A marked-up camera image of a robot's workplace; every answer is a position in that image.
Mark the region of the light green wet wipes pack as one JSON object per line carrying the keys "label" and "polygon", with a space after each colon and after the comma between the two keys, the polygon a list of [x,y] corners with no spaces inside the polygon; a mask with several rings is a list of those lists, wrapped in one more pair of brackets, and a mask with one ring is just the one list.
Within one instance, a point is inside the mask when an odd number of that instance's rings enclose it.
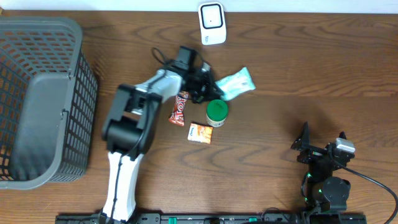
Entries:
{"label": "light green wet wipes pack", "polygon": [[224,93],[221,96],[223,101],[230,101],[242,93],[256,89],[247,67],[216,81],[216,84]]}

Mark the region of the orange chocolate bar wrapper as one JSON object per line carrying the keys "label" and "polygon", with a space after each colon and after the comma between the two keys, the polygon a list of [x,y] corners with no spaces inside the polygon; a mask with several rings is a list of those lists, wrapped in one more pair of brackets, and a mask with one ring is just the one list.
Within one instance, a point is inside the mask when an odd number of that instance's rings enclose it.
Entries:
{"label": "orange chocolate bar wrapper", "polygon": [[183,111],[184,111],[186,102],[188,101],[188,97],[189,97],[189,93],[186,91],[181,91],[175,97],[174,108],[173,108],[172,113],[169,118],[169,121],[171,123],[179,125],[179,126],[184,126],[185,120],[184,120]]}

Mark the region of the orange snack packet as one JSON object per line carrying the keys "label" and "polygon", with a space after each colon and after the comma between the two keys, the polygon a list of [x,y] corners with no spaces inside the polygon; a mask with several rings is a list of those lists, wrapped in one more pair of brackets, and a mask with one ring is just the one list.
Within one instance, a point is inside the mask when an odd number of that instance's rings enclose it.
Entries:
{"label": "orange snack packet", "polygon": [[191,123],[187,139],[189,141],[211,144],[213,127]]}

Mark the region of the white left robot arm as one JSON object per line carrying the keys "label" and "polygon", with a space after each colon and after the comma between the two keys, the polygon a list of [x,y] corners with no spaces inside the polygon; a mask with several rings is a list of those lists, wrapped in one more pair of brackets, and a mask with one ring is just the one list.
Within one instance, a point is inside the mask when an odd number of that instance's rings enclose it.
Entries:
{"label": "white left robot arm", "polygon": [[151,52],[161,67],[143,83],[118,86],[102,127],[108,150],[109,185],[100,223],[126,223],[133,216],[139,167],[154,140],[162,104],[181,91],[188,92],[193,103],[223,95],[210,65],[197,50],[181,46],[175,59],[166,58],[155,47]]}

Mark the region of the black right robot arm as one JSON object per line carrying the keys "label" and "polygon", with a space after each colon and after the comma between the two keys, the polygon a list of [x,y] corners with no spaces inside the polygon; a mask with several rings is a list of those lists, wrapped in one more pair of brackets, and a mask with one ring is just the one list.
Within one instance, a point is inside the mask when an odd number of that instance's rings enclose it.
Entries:
{"label": "black right robot arm", "polygon": [[347,209],[351,184],[335,177],[333,172],[344,167],[354,158],[355,146],[347,140],[344,132],[338,138],[320,148],[310,144],[310,130],[305,122],[302,130],[290,147],[299,152],[297,161],[308,165],[302,184],[302,195],[309,209],[317,213],[338,213]]}

